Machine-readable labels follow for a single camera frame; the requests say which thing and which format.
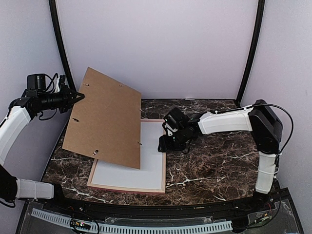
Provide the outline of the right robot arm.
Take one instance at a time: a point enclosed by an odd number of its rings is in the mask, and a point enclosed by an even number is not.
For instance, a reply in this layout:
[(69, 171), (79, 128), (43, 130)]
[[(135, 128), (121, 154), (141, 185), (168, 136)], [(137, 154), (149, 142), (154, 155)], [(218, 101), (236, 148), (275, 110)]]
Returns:
[(273, 111), (277, 108), (289, 114), (284, 108), (258, 99), (254, 104), (228, 110), (210, 110), (204, 113), (186, 115), (173, 108), (163, 118), (164, 135), (159, 138), (158, 151), (189, 152), (192, 141), (204, 135), (225, 132), (249, 132), (253, 137), (259, 156), (258, 174), (249, 208), (260, 211), (269, 201), (279, 161), (285, 147), (280, 146), (283, 124)]

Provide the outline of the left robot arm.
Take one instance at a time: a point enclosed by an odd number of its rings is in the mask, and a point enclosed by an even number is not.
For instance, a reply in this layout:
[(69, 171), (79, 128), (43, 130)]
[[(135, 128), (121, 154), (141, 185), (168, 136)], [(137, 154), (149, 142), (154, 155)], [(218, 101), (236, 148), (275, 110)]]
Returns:
[(13, 100), (0, 123), (0, 203), (15, 208), (16, 200), (49, 200), (57, 212), (69, 208), (59, 184), (21, 179), (11, 175), (4, 167), (7, 156), (25, 127), (34, 119), (47, 120), (44, 111), (68, 112), (85, 95), (65, 83), (66, 76), (31, 74), (26, 78), (26, 89)]

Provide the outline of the brown cardboard backing board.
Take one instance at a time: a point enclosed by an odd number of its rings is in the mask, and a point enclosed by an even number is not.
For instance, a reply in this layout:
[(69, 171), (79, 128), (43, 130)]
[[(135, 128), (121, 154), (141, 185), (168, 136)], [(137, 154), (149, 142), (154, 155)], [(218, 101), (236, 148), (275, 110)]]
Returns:
[(63, 140), (63, 149), (140, 169), (141, 93), (87, 68)]

